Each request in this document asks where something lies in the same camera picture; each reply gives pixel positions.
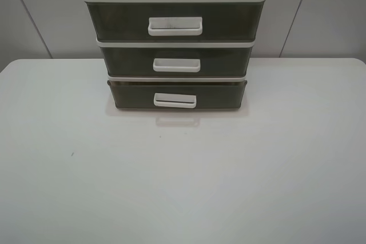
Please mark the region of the dark translucent drawer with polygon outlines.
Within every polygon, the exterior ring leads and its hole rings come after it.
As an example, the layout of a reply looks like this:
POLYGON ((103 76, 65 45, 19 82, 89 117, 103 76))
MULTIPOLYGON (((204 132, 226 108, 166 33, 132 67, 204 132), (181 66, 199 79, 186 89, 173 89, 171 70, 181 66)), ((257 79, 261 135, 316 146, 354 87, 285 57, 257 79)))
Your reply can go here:
POLYGON ((102 47, 111 77, 243 77, 251 47, 102 47))
POLYGON ((119 109, 238 109, 246 84, 108 81, 119 109))
POLYGON ((101 42, 252 42, 262 2, 243 3, 91 3, 87 4, 101 42), (152 36, 151 18, 200 17, 202 33, 152 36))

